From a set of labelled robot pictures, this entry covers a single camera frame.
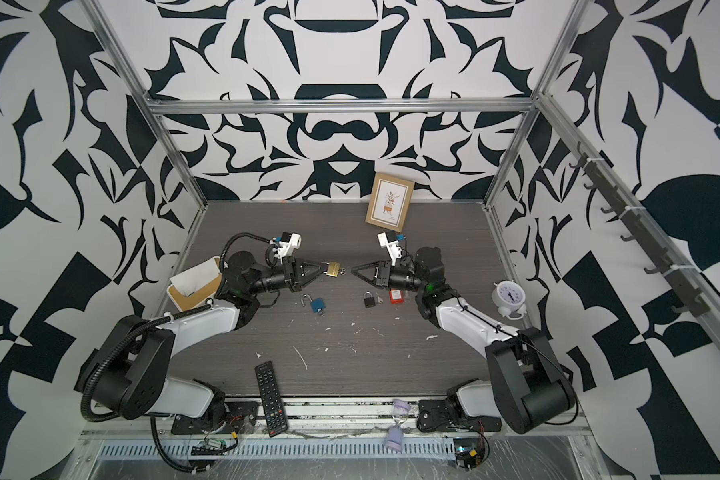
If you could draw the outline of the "brass padlock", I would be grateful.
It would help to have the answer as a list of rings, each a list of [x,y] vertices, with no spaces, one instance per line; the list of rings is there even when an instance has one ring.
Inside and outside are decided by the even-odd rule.
[[[338,278],[346,274],[345,268],[338,262],[328,262],[325,274],[331,278]]]

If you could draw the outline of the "black padlock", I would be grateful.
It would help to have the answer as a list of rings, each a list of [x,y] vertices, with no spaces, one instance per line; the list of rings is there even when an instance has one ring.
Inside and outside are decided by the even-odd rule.
[[[381,303],[382,299],[378,294],[372,293],[370,291],[366,291],[363,294],[363,304],[366,308],[373,308],[380,305]]]

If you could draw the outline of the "blue padlock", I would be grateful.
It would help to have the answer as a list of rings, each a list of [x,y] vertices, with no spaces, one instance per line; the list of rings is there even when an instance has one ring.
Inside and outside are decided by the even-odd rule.
[[[309,307],[318,316],[325,313],[326,305],[322,298],[313,299],[310,295],[305,294],[301,297],[301,304],[304,307]]]

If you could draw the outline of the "red padlock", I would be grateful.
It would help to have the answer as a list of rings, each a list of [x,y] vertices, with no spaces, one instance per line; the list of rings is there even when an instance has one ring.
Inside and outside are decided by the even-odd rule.
[[[405,302],[404,294],[399,289],[391,289],[389,291],[390,303],[400,304]]]

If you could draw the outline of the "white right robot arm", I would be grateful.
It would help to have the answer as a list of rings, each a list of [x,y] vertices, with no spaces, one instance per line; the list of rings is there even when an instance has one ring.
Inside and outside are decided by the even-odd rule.
[[[511,327],[473,308],[447,283],[439,248],[420,248],[410,266],[380,260],[351,272],[377,289],[414,293],[424,319],[464,341],[486,361],[488,380],[469,380],[449,389],[440,419],[431,408],[421,408],[420,430],[476,431],[487,420],[493,430],[507,425],[524,434],[540,425],[557,425],[557,416],[567,411],[580,411],[572,382],[546,335],[535,327]]]

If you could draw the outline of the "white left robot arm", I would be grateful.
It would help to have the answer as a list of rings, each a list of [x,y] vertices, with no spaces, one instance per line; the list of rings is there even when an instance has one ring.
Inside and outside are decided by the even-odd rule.
[[[299,292],[330,265],[294,256],[274,266],[261,265],[248,251],[208,261],[219,279],[216,293],[196,307],[147,320],[121,318],[83,364],[75,389],[80,413],[88,422],[122,417],[180,415],[200,418],[219,404],[216,388],[173,377],[172,359],[212,337],[246,326],[261,309],[264,293]]]

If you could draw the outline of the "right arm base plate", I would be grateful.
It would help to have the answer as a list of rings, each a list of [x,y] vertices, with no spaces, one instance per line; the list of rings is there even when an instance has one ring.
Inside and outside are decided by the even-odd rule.
[[[500,432],[500,417],[468,417],[451,397],[422,399],[418,402],[416,428],[422,433],[432,432]]]

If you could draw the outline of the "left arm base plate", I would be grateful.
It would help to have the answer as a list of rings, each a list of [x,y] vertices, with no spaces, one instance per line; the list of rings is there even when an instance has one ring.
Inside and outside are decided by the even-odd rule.
[[[247,434],[254,430],[259,405],[255,401],[226,401],[212,405],[200,418],[177,416],[171,427],[173,435]]]

